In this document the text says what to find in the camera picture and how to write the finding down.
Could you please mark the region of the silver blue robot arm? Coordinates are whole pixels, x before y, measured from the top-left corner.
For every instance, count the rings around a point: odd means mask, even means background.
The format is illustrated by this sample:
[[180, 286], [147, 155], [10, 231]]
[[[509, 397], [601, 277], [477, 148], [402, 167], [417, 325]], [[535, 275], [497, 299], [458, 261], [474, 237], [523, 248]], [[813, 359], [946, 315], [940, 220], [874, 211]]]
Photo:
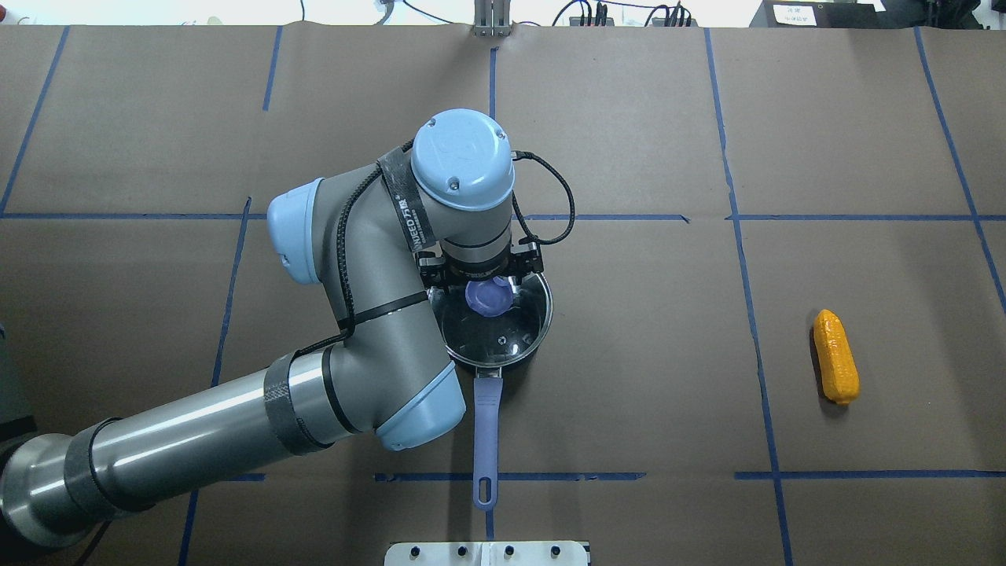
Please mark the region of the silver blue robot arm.
[[307, 329], [267, 341], [248, 375], [8, 451], [2, 563], [355, 435], [400, 451], [455, 428], [466, 402], [431, 294], [542, 272], [540, 244], [512, 240], [519, 157], [496, 119], [449, 108], [372, 164], [274, 197], [274, 254], [319, 313], [285, 315], [274, 330]]

